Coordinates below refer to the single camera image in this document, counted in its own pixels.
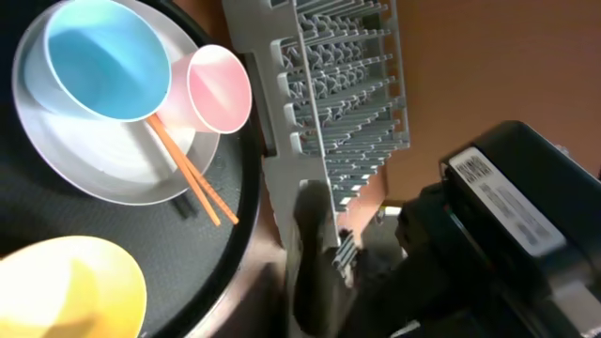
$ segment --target chopsticks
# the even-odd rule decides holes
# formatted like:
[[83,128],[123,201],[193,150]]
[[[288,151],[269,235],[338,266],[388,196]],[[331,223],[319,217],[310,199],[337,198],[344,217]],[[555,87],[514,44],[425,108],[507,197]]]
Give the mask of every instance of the chopsticks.
[[146,119],[146,122],[157,133],[162,143],[165,145],[165,148],[167,148],[169,155],[171,155],[174,162],[177,164],[177,167],[188,181],[188,184],[190,184],[190,188],[194,194],[196,194],[196,197],[198,197],[198,200],[203,205],[208,216],[215,223],[215,225],[220,225],[221,221],[219,220],[219,217],[217,217],[217,214],[215,213],[215,210],[211,204],[208,202],[207,197],[200,189],[201,186],[208,196],[215,202],[215,204],[223,211],[225,216],[227,216],[227,218],[229,218],[233,224],[237,224],[239,219],[236,217],[236,214],[232,212],[219,194],[213,190],[203,175],[198,171],[198,169],[196,169],[190,159],[188,159],[181,149],[179,149],[179,146],[177,146],[173,139],[171,139],[171,136],[169,136],[159,118],[156,115],[152,115]]

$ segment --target pink cup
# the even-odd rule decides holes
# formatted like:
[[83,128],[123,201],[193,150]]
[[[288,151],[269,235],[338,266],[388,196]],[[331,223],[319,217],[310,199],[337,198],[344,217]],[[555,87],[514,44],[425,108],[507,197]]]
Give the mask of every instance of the pink cup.
[[238,131],[251,113],[246,70],[224,47],[207,45],[171,66],[173,82],[157,115],[167,127],[201,132]]

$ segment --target yellow bowl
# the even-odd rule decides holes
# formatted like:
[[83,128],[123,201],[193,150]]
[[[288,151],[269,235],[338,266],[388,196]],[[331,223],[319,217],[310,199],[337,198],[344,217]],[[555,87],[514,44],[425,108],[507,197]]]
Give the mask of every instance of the yellow bowl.
[[0,261],[0,337],[135,338],[145,312],[144,275],[110,241],[55,238]]

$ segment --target white plate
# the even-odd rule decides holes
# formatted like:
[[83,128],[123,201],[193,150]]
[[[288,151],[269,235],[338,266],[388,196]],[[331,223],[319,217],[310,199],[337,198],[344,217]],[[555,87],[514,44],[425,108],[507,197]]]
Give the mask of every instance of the white plate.
[[[179,26],[158,10],[134,0],[117,2],[150,23],[171,62],[198,49]],[[185,192],[188,183],[176,172],[176,165],[146,122],[92,121],[55,115],[31,97],[23,81],[23,60],[51,9],[40,14],[23,34],[12,70],[16,110],[39,155],[72,185],[109,202],[143,206]],[[195,133],[192,129],[169,133],[198,170],[205,172],[217,150],[219,134]]]

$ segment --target blue bowl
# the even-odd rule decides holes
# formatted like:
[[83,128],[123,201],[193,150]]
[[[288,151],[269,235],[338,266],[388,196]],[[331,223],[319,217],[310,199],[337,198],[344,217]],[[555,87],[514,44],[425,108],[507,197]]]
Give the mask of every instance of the blue bowl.
[[171,86],[159,37],[131,9],[110,0],[70,0],[56,7],[25,60],[25,85],[61,115],[144,119]]

